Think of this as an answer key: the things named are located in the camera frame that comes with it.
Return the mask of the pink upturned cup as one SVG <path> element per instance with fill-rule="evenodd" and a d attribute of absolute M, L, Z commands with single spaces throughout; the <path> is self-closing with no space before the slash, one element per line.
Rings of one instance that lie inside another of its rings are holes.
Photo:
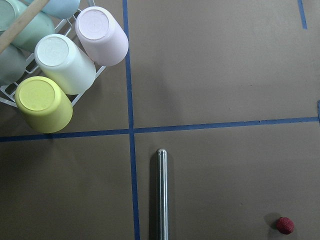
<path fill-rule="evenodd" d="M 126 33 L 103 7 L 82 10 L 76 18 L 75 31 L 89 58 L 100 66 L 117 65 L 128 53 Z"/>

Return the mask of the white upturned cup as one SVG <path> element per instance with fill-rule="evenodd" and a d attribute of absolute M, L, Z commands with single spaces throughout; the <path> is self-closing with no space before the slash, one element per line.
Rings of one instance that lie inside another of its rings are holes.
<path fill-rule="evenodd" d="M 44 74 L 67 95 L 86 92 L 96 79 L 94 62 L 65 35 L 43 37 L 35 47 L 34 58 Z"/>

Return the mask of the yellow-green upturned cup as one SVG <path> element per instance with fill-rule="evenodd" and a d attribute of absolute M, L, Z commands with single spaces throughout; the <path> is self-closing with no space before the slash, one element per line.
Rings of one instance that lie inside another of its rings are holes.
<path fill-rule="evenodd" d="M 72 119 L 72 103 L 51 79 L 33 76 L 23 80 L 14 94 L 15 103 L 26 123 L 44 134 L 58 132 Z"/>

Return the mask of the blue upturned cup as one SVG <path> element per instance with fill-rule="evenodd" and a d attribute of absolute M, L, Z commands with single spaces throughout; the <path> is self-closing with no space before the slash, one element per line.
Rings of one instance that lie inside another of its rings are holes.
<path fill-rule="evenodd" d="M 78 10 L 80 0 L 49 0 L 42 12 L 58 19 L 68 19 Z"/>

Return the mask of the grey upturned cup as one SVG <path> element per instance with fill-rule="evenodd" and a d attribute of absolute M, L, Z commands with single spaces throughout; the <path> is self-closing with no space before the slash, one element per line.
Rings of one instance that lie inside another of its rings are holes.
<path fill-rule="evenodd" d="M 0 54 L 0 85 L 10 85 L 19 80 L 26 68 L 23 52 L 13 45 L 9 45 Z"/>

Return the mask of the mint green upturned cup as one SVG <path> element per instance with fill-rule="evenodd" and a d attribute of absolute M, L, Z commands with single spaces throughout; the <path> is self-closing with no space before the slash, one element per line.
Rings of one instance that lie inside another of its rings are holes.
<path fill-rule="evenodd" d="M 0 1 L 0 33 L 3 34 L 28 6 L 19 0 Z M 33 53 L 37 43 L 45 36 L 55 33 L 51 18 L 44 12 L 39 12 L 32 21 L 17 35 L 12 44 Z"/>

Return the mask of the steel muddler black tip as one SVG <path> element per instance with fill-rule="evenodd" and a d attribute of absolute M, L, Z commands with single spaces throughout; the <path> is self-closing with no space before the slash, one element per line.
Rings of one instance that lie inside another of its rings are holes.
<path fill-rule="evenodd" d="M 149 230 L 150 240 L 169 239 L 168 153 L 159 148 L 149 162 Z"/>

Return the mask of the red strawberry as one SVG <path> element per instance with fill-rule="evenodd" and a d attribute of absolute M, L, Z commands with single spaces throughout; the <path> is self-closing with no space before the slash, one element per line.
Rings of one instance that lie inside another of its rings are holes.
<path fill-rule="evenodd" d="M 276 229 L 284 235 L 289 235 L 293 233 L 295 228 L 294 222 L 288 217 L 280 217 L 276 221 L 275 226 L 276 226 Z"/>

